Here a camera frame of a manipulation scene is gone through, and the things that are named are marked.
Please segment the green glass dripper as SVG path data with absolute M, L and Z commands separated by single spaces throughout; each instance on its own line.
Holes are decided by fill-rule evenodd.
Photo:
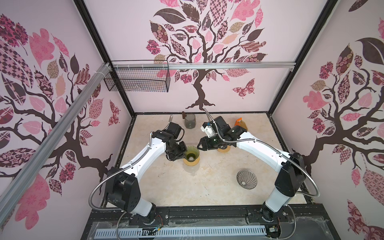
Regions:
M 200 151 L 196 146 L 187 146 L 185 159 L 188 162 L 194 162 L 200 157 Z

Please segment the orange coffee filter pack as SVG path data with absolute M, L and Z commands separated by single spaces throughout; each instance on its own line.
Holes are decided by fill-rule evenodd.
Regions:
M 245 129 L 246 131 L 248 131 L 248 127 L 247 127 L 246 123 L 243 121 L 242 118 L 239 118 L 239 119 L 236 120 L 235 126 L 240 126 L 243 129 Z

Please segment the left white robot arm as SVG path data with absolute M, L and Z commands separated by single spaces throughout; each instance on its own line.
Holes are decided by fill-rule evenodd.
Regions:
M 156 206 L 142 197 L 140 181 L 144 173 L 162 154 L 169 161 L 183 159 L 187 147 L 182 141 L 184 130 L 158 130 L 150 134 L 150 141 L 139 154 L 120 169 L 108 173 L 105 199 L 117 210 L 152 219 Z

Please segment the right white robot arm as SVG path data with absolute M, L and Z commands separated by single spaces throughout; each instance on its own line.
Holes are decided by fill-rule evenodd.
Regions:
M 241 126 L 231 128 L 221 116 L 204 122 L 201 130 L 206 136 L 201 138 L 197 146 L 199 150 L 233 146 L 254 155 L 278 173 L 275 187 L 260 210 L 264 221 L 275 221 L 277 213 L 296 195 L 306 179 L 299 169 L 304 167 L 303 157 L 298 153 L 290 154 L 276 149 Z

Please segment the grey glass dripper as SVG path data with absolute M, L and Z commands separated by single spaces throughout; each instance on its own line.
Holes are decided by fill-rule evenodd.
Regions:
M 256 175 L 252 171 L 246 169 L 240 170 L 237 173 L 236 179 L 238 184 L 246 190 L 252 190 L 258 184 Z

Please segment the grey glass measuring cup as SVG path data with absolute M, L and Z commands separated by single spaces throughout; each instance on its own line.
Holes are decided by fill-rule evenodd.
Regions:
M 184 124 L 187 129 L 194 129 L 196 127 L 195 114 L 182 112 L 182 118 L 184 119 Z

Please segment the rear aluminium rail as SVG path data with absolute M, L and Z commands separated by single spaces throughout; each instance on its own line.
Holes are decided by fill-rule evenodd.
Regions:
M 294 62 L 257 62 L 257 63 L 169 63 L 166 61 L 160 61 L 154 63 L 149 61 L 145 63 L 141 62 L 113 62 L 115 68 L 162 68 L 169 70 L 227 70 L 227 69 L 294 69 L 296 63 Z

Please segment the aluminium rail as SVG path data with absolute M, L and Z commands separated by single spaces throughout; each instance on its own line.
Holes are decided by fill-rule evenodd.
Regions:
M 149 61 L 145 63 L 141 62 L 113 62 L 115 68 L 162 68 L 169 70 L 227 70 L 227 69 L 294 69 L 296 63 L 294 62 L 257 62 L 257 63 L 169 63 L 166 61 L 160 61 L 154 63 Z
M 91 82 L 83 88 L 83 91 L 55 125 L 53 131 L 47 136 L 43 143 L 39 145 L 32 158 L 25 164 L 20 173 L 3 192 L 1 195 L 1 224 L 6 221 L 12 210 L 18 204 L 20 198 L 31 185 L 70 125 L 75 121 L 75 118 L 79 115 L 82 107 L 85 106 L 98 84 L 100 84 L 110 72 L 111 66 L 110 63 L 104 63 L 98 68 L 92 76 Z

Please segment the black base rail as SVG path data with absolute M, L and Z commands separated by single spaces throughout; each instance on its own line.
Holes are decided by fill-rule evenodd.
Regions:
M 273 222 L 266 222 L 260 205 L 157 207 L 149 223 L 138 215 L 120 211 L 92 211 L 83 240 L 94 240 L 98 229 L 174 228 L 215 226 L 264 226 L 266 236 L 203 237 L 155 240 L 339 240 L 328 213 L 321 204 L 290 204 L 283 207 Z

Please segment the left aluminium rail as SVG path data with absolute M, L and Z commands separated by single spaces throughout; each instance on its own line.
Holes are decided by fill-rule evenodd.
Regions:
M 110 72 L 111 66 L 110 63 L 104 63 L 98 68 L 92 76 L 91 82 L 83 88 L 83 91 L 55 125 L 53 131 L 47 136 L 43 143 L 39 145 L 32 158 L 25 164 L 20 173 L 3 192 L 1 195 L 1 224 L 6 221 L 12 210 L 18 204 L 20 198 L 31 185 L 70 125 L 75 121 L 75 118 L 79 115 L 82 107 L 85 106 L 98 84 L 100 84 Z

